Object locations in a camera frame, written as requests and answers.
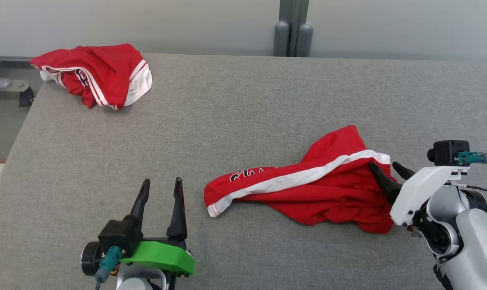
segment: white wall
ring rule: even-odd
[[[129,42],[142,52],[272,55],[280,0],[0,0],[0,56]]]
[[[310,0],[312,57],[487,59],[487,0]]]

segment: metal frame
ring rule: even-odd
[[[313,26],[306,24],[309,0],[280,0],[274,56],[309,57]]]

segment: gray upholstered surface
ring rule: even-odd
[[[301,226],[260,204],[209,218],[221,174],[298,162],[356,124],[370,149],[419,169],[436,140],[487,151],[487,65],[455,62],[145,55],[153,88],[120,112],[47,83],[0,179],[0,289],[91,289],[79,257],[130,209],[144,178],[143,231],[164,235],[174,178],[186,194],[197,273],[186,289],[441,289],[422,239],[355,224]],[[466,179],[487,187],[487,166]],[[114,279],[103,286],[114,288]]]

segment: green mount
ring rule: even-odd
[[[175,273],[193,275],[195,259],[178,246],[171,246],[153,240],[140,242],[132,257],[120,259],[121,263],[135,263]]]

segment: white trim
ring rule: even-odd
[[[41,77],[41,79],[43,81],[51,81],[51,80],[55,81],[55,77],[52,77],[52,75],[50,73],[42,71],[42,70],[39,70],[39,76]]]
[[[145,63],[129,82],[129,91],[127,92],[124,106],[129,106],[135,101],[138,101],[151,87],[152,74],[148,68],[148,64]]]
[[[100,106],[109,105],[111,108],[113,108],[113,110],[116,110],[116,108],[114,106],[111,106],[109,104],[109,102],[107,102],[106,98],[104,97],[104,93],[102,92],[102,90],[98,86],[98,83],[96,83],[93,75],[86,68],[83,68],[81,66],[71,66],[69,68],[54,68],[52,66],[43,66],[42,70],[44,70],[45,72],[48,72],[46,70],[47,68],[50,68],[52,70],[67,71],[67,72],[74,71],[77,69],[83,70],[87,75],[87,79],[89,80],[89,84],[91,86],[91,92],[93,93],[93,96],[95,97],[96,103]]]
[[[63,87],[65,87],[65,88],[66,88],[66,86],[65,86],[65,85],[64,85],[64,83],[62,82],[62,72],[59,72],[59,73],[57,74],[57,78],[55,79],[55,81],[57,81],[57,83],[58,83],[58,84],[60,84],[61,86],[63,86]]]
[[[372,150],[363,150],[350,155],[338,156],[335,160],[327,163],[324,166],[313,167],[299,172],[286,174],[284,176],[277,176],[260,183],[256,183],[247,188],[242,188],[225,195],[223,198],[208,206],[208,213],[210,217],[217,217],[225,211],[231,204],[232,200],[242,198],[247,195],[259,193],[273,193],[275,191],[282,191],[290,189],[295,186],[300,186],[319,180],[328,173],[336,169],[340,165],[351,163],[362,158],[374,158],[381,164],[390,165],[390,156],[383,153],[378,153]]]
[[[146,61],[142,59],[140,63],[134,68],[133,73],[131,73],[131,76],[129,77],[129,81],[132,81],[136,74],[143,68],[143,66],[146,64]]]

